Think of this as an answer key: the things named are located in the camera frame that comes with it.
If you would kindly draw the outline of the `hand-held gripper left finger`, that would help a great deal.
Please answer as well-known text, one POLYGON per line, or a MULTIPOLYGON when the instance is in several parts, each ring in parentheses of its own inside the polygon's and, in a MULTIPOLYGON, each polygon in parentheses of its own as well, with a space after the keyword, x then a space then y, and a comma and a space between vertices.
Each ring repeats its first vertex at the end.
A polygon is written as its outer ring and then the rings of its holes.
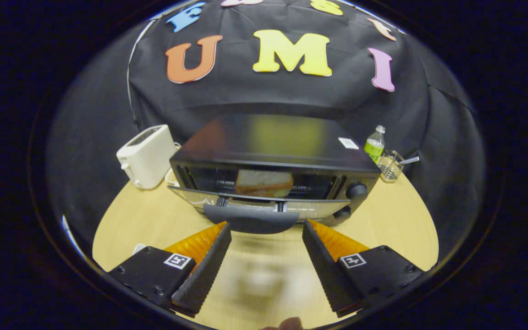
POLYGON ((207 299, 231 241, 231 225, 222 222, 166 249, 144 247, 109 274, 160 308, 193 318, 207 299))

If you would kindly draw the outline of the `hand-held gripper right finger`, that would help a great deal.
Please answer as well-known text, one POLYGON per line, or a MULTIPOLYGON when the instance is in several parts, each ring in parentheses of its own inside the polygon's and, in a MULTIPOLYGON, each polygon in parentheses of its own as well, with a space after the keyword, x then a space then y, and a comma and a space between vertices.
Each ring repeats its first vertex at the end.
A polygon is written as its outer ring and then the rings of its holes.
POLYGON ((424 274, 389 246, 367 247, 314 220, 304 222, 302 241, 338 317, 384 306, 424 274))

